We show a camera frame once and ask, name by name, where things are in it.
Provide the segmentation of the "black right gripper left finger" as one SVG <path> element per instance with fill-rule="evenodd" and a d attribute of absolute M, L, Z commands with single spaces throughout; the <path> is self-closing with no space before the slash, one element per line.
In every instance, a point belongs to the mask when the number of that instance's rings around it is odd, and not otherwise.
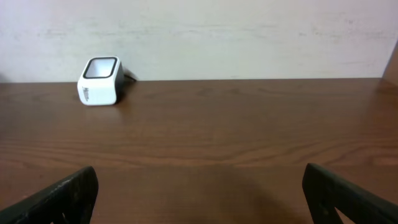
<path fill-rule="evenodd" d="M 89 223 L 99 183 L 92 166 L 1 210 L 1 223 Z"/>

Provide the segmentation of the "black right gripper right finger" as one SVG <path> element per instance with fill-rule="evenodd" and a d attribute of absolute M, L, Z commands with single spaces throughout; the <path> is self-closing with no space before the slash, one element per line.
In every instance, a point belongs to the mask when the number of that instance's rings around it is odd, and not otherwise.
<path fill-rule="evenodd" d="M 397 205 L 314 163 L 307 164 L 302 188 L 314 223 L 397 223 Z"/>

